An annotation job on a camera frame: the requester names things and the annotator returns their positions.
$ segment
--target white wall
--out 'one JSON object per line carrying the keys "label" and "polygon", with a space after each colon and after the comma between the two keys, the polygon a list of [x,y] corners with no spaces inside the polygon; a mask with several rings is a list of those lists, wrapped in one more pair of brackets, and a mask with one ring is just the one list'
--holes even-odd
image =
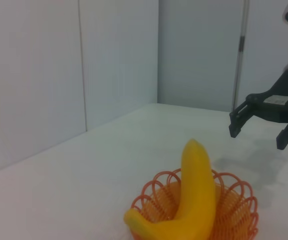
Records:
{"label": "white wall", "polygon": [[161,0],[160,103],[229,111],[242,0]]}
{"label": "white wall", "polygon": [[288,64],[288,0],[250,0],[238,104],[249,94],[270,89]]}
{"label": "white wall", "polygon": [[157,101],[158,0],[80,0],[88,129]]}
{"label": "white wall", "polygon": [[84,131],[77,0],[0,0],[0,168]]}

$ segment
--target white table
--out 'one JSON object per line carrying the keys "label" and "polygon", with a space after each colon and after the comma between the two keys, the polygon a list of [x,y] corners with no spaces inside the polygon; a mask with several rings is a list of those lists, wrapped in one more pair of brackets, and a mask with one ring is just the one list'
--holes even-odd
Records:
{"label": "white table", "polygon": [[288,239],[284,125],[251,119],[230,138],[226,112],[152,104],[0,171],[0,240],[130,240],[123,214],[159,171],[180,166],[190,138],[213,168],[249,181],[258,240]]}

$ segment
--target yellow banana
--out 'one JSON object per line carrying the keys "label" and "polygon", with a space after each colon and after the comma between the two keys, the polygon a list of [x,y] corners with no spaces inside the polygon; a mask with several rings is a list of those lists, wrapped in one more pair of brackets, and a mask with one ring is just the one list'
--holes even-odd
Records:
{"label": "yellow banana", "polygon": [[206,240],[216,214],[215,182],[204,147],[190,140],[182,154],[181,196],[175,218],[151,223],[136,210],[124,216],[125,223],[142,240]]}

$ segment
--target white label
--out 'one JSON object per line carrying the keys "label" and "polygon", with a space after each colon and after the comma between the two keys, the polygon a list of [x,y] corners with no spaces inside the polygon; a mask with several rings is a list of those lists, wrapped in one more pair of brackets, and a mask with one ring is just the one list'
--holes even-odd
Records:
{"label": "white label", "polygon": [[285,105],[288,102],[288,96],[279,96],[279,95],[272,95],[266,100],[264,103],[266,104],[276,104],[276,105]]}

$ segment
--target orange basket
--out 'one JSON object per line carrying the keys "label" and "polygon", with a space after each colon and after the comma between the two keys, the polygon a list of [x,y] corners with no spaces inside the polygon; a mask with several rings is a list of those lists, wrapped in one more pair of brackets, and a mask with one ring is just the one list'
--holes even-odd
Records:
{"label": "orange basket", "polygon": [[[144,185],[131,208],[138,210],[152,223],[172,220],[180,201],[180,171],[163,171],[155,175],[152,181]],[[209,240],[253,240],[258,233],[259,215],[252,187],[230,173],[213,170],[213,175],[217,207]],[[142,240],[133,232],[132,235],[135,240]]]}

